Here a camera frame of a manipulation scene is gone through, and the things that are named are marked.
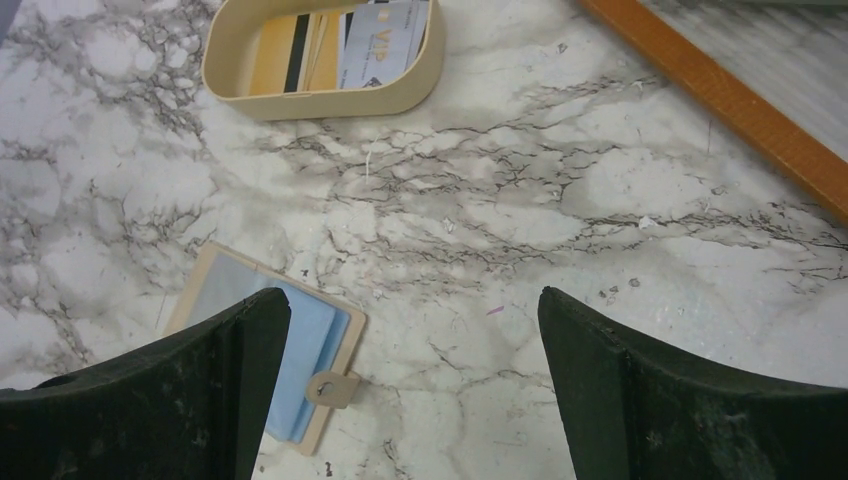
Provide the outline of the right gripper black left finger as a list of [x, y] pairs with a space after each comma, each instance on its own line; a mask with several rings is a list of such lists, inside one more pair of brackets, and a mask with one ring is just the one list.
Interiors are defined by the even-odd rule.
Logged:
[[248, 479], [291, 309], [265, 288], [111, 360], [1, 393], [5, 479]]

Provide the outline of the beige card holder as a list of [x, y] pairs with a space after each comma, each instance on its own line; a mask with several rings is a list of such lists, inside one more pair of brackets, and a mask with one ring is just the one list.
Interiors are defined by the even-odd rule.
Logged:
[[300, 443], [279, 441], [292, 445], [295, 450], [305, 456], [311, 456], [314, 454], [320, 443], [330, 413], [334, 410], [346, 408], [351, 403], [359, 385], [361, 378], [358, 374], [351, 370], [350, 364], [366, 325], [367, 316], [364, 312], [350, 304], [335, 299], [332, 296], [299, 280], [278, 273], [270, 267], [229, 247], [217, 242], [209, 241], [205, 243], [199, 251], [186, 285], [180, 294], [169, 322], [164, 329], [165, 334], [170, 335], [189, 327], [186, 324], [188, 313], [197, 298], [201, 283], [211, 266], [211, 262], [215, 259], [215, 256], [218, 253], [231, 255], [251, 267], [258, 268], [258, 270], [262, 273], [271, 274], [282, 280], [291, 281], [295, 283], [296, 286], [316, 295], [319, 299], [325, 300], [331, 305], [341, 308], [343, 312], [348, 313], [351, 316], [332, 366], [328, 370], [314, 374], [309, 380], [306, 397], [310, 402], [316, 405], [316, 408], [312, 415], [312, 419], [308, 423], [303, 441]]

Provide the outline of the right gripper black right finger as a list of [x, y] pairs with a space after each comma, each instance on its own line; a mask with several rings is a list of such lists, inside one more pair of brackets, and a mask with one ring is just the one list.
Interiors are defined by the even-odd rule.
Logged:
[[538, 324], [580, 479], [843, 479], [847, 392], [729, 367], [545, 288]]

